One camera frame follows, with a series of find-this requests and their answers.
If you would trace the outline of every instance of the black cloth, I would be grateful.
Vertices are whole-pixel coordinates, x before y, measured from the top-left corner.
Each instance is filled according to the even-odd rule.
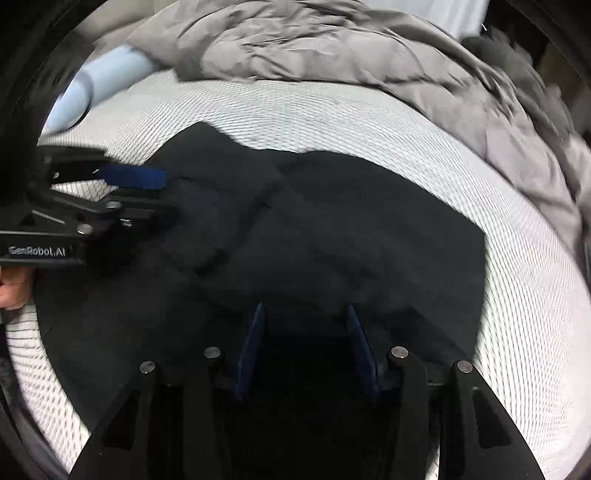
[[[107,255],[35,285],[47,354],[90,429],[142,361],[174,378],[210,346],[208,322],[259,301],[278,335],[345,335],[354,304],[373,335],[426,361],[472,356],[484,234],[414,183],[348,155],[253,150],[206,124],[150,165],[167,172],[176,224],[116,268]]]

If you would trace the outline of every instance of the light blue pillow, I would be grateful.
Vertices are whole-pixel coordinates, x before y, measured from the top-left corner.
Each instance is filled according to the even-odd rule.
[[[145,53],[122,45],[84,65],[67,90],[56,100],[42,135],[72,126],[91,108],[158,70],[160,66]]]

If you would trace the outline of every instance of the gray duvet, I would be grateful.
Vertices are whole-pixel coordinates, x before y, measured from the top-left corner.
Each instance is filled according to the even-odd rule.
[[[591,224],[589,150],[562,137],[559,161],[509,77],[425,20],[355,0],[179,0],[128,42],[183,80],[324,80],[388,92],[500,172],[579,256],[581,212]]]

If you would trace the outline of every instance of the finger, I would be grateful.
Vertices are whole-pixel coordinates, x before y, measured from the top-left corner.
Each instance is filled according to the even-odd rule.
[[[0,287],[0,308],[14,310],[22,307],[31,294],[29,282]]]
[[[26,282],[33,273],[31,267],[2,267],[0,270],[0,283],[13,285]]]

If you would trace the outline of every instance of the white mattress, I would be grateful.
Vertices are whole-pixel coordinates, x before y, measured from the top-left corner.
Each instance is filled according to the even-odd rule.
[[[199,121],[252,148],[363,157],[417,183],[482,228],[488,267],[475,364],[545,477],[565,478],[591,436],[591,302],[575,263],[527,200],[422,115],[359,86],[179,83],[172,72],[162,72],[97,106],[52,142],[100,145],[141,164]],[[106,193],[97,182],[67,190],[94,199]],[[24,397],[70,469],[88,431],[51,369],[33,307],[8,325],[7,335]],[[432,465],[430,478],[436,470]]]

